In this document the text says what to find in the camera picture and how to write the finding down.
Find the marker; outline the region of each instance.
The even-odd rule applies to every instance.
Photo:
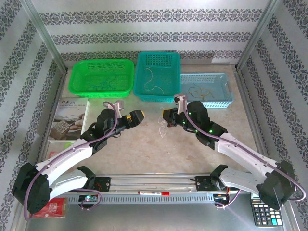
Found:
[[[148,192],[148,191],[139,191],[139,195],[148,195],[148,196],[170,196],[169,192]]]

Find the light blue plastic basket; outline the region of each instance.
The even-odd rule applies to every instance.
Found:
[[[142,51],[138,54],[134,94],[142,101],[172,103],[181,92],[180,55]]]
[[[227,108],[234,96],[225,73],[181,74],[182,92],[187,101],[201,101],[206,108]]]

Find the cable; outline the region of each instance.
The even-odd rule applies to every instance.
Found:
[[[226,197],[230,198],[230,187],[227,187],[227,195]]]
[[[98,191],[98,190],[94,190],[94,189],[74,189],[74,190],[84,191],[84,192],[93,192],[93,193],[96,192],[96,193],[100,196],[99,201],[98,201],[95,205],[93,205],[92,207],[87,208],[87,211],[89,211],[89,210],[91,210],[91,209],[97,207],[97,206],[101,203],[101,201],[102,201],[102,199],[103,199],[103,194],[102,194],[100,191]],[[81,202],[81,204],[80,204],[80,207],[81,207],[82,210],[84,209],[84,207],[83,207],[83,203],[84,203],[84,202],[85,202],[85,200],[83,200],[83,201]]]
[[[305,189],[303,188],[303,186],[298,183],[296,180],[294,180],[293,178],[289,177],[287,174],[285,174],[284,172],[282,172],[281,170],[277,169],[275,166],[269,164],[268,162],[266,162],[265,160],[263,160],[262,158],[260,158],[259,156],[257,156],[256,154],[254,154],[252,151],[248,150],[247,148],[245,148],[244,146],[236,143],[236,142],[233,142],[233,141],[230,141],[228,139],[225,139],[225,138],[222,138],[222,137],[219,137],[219,136],[215,136],[215,135],[212,135],[212,134],[209,134],[205,131],[203,131],[202,129],[200,129],[194,122],[193,120],[189,117],[188,113],[187,113],[187,105],[186,105],[186,97],[184,97],[184,101],[183,101],[183,104],[184,104],[184,114],[187,118],[187,120],[191,123],[191,125],[197,129],[199,132],[201,132],[202,134],[208,136],[208,137],[211,137],[211,138],[214,138],[214,139],[218,139],[218,140],[221,140],[221,141],[225,141],[225,142],[228,142],[232,145],[235,145],[235,146],[238,146],[239,148],[241,148],[242,150],[244,150],[246,153],[250,154],[251,156],[253,156],[255,159],[257,159],[258,161],[260,161],[261,163],[263,163],[264,165],[266,166],[269,166],[270,168],[272,168],[274,171],[278,172],[279,174],[281,174],[282,176],[284,176],[285,178],[287,178],[289,181],[291,181],[294,185],[296,185],[303,193],[303,196],[300,197],[300,198],[291,198],[289,199],[289,201],[302,201],[305,199],[306,197],[306,191]]]
[[[108,136],[115,130],[115,128],[116,128],[116,126],[117,126],[118,114],[117,114],[117,112],[116,112],[115,106],[114,106],[112,103],[105,101],[105,102],[103,102],[103,106],[104,106],[104,107],[107,107],[107,106],[106,106],[106,103],[109,104],[109,105],[112,107],[112,109],[114,110],[114,112],[115,112],[115,124],[114,124],[114,126],[112,127],[112,129],[111,129],[106,135],[104,135],[103,137],[100,137],[100,138],[98,138],[98,139],[96,139],[96,140],[93,140],[93,141],[89,141],[89,142],[87,142],[87,143],[83,143],[83,144],[78,145],[78,146],[76,146],[76,147],[72,147],[71,149],[77,149],[77,148],[87,147],[89,144],[92,144],[92,143],[101,141],[101,140],[105,139],[106,137],[108,137]],[[31,214],[31,216],[28,217],[28,215],[27,215],[27,205],[28,205],[28,199],[29,199],[30,190],[31,190],[31,188],[32,188],[32,186],[33,186],[33,184],[34,184],[34,182],[35,182],[36,179],[37,179],[46,169],[48,169],[55,161],[57,161],[58,159],[60,159],[60,158],[63,157],[64,155],[68,154],[68,153],[71,151],[71,149],[65,151],[64,153],[60,154],[59,156],[57,156],[56,158],[54,158],[53,160],[51,160],[47,165],[45,165],[45,166],[35,175],[35,177],[34,177],[34,178],[32,179],[32,181],[30,182],[30,184],[29,184],[29,186],[28,186],[28,188],[27,188],[27,191],[26,191],[26,194],[25,194],[25,200],[24,200],[24,217],[25,217],[25,220],[26,220],[26,221],[29,221],[29,220],[32,218],[32,216],[33,216],[33,214]]]
[[[224,205],[223,203],[220,203],[220,202],[215,202],[215,204],[221,205],[221,207],[217,206],[217,208],[226,208],[226,207],[228,207],[229,205],[231,205],[231,204],[235,201],[235,199],[238,197],[238,195],[240,194],[240,192],[241,192],[241,189],[239,189],[239,190],[237,191],[237,193],[236,193],[236,195],[233,197],[233,199],[230,200],[229,203],[227,203],[226,205]]]

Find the green plastic basket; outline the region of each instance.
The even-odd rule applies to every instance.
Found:
[[[124,98],[134,85],[134,63],[128,59],[94,59],[76,63],[69,90],[80,97]]]

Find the robotic arm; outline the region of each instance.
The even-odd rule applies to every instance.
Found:
[[[294,193],[295,185],[270,166],[274,166],[294,179],[292,166],[286,161],[277,163],[277,161],[267,158],[239,142],[225,128],[210,121],[207,109],[203,107],[201,102],[190,102],[186,106],[185,95],[182,94],[175,96],[175,102],[178,108],[163,111],[163,119],[167,122],[168,127],[182,126],[185,131],[194,133],[203,145],[227,155],[250,171],[250,173],[245,173],[220,165],[211,174],[211,186],[215,186],[216,189],[226,186],[236,187],[258,194],[268,206],[280,210]],[[186,107],[187,116],[209,136],[201,133],[191,124],[184,112]]]
[[[130,112],[129,116],[122,116],[120,110],[123,109],[123,101],[117,101],[114,108],[116,113],[110,105],[108,109],[102,110],[97,122],[91,124],[89,129],[80,136],[80,139],[76,140],[69,148],[35,166],[26,163],[21,167],[13,186],[12,194],[24,205],[26,191],[31,181],[47,166],[46,170],[43,171],[43,175],[40,174],[36,178],[30,190],[27,210],[31,214],[40,211],[48,201],[65,192],[78,188],[92,189],[95,174],[87,167],[81,166],[71,173],[62,174],[78,162],[91,157],[101,150],[107,144],[108,138],[120,135],[122,131],[137,126],[144,119],[144,113],[141,110],[134,110]],[[91,143],[91,141],[107,135],[113,127],[115,129],[106,138]]]

